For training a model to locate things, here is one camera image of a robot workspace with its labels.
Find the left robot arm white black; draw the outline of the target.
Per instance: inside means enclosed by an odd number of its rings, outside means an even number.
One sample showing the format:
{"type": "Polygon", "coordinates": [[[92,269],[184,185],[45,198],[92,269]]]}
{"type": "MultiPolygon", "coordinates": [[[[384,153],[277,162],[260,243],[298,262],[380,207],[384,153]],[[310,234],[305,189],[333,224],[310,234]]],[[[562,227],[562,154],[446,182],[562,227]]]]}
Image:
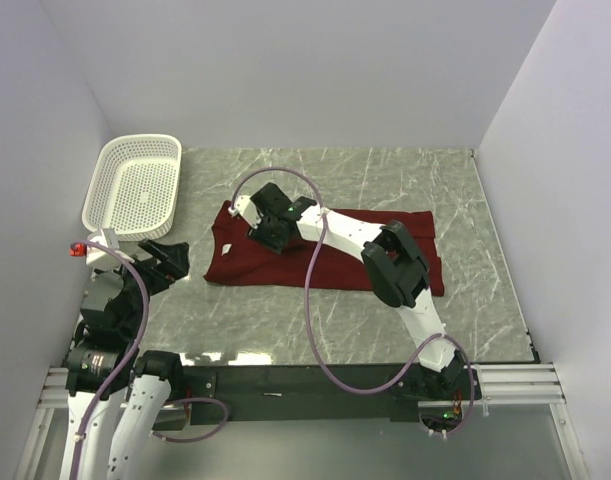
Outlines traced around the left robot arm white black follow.
{"type": "Polygon", "coordinates": [[[68,430],[63,479],[133,479],[160,409],[185,388],[180,357],[141,353],[152,296],[189,273],[189,246],[142,240],[139,260],[97,236],[71,253],[93,273],[85,287],[73,346],[65,358],[68,430]]]}

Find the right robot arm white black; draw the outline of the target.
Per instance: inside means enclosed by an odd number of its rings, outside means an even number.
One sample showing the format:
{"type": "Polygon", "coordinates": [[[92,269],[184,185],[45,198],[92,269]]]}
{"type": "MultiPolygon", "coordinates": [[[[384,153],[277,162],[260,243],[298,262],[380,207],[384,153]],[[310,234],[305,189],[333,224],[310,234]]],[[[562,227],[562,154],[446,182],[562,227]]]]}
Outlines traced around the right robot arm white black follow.
{"type": "Polygon", "coordinates": [[[417,390],[426,399],[451,398],[459,378],[473,377],[462,348],[447,335],[430,287],[429,263],[399,221],[387,224],[357,220],[324,207],[318,198],[290,200],[274,183],[254,195],[238,195],[230,208],[249,226],[250,239],[280,253],[290,240],[314,243],[314,252],[330,247],[359,261],[375,296],[393,308],[416,347],[410,360],[385,384],[355,388],[336,377],[327,365],[324,374],[340,389],[355,395],[375,395],[400,383],[410,370],[418,373],[417,390]]]}

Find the dark red t shirt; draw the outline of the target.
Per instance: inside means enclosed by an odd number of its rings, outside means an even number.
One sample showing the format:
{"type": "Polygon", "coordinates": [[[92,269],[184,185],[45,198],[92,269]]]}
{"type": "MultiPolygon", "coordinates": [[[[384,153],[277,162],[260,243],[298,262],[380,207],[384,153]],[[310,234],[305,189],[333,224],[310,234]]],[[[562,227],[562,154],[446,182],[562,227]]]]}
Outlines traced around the dark red t shirt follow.
{"type": "MultiPolygon", "coordinates": [[[[223,286],[287,286],[302,288],[315,244],[293,239],[276,254],[247,237],[248,225],[230,215],[225,201],[211,227],[214,253],[204,279],[223,286]]],[[[343,215],[378,224],[397,220],[405,225],[429,262],[432,295],[442,297],[442,263],[435,245],[434,217],[430,211],[403,212],[341,209],[343,215]]],[[[371,284],[362,263],[327,245],[317,258],[311,286],[316,289],[369,291],[371,284]]]]}

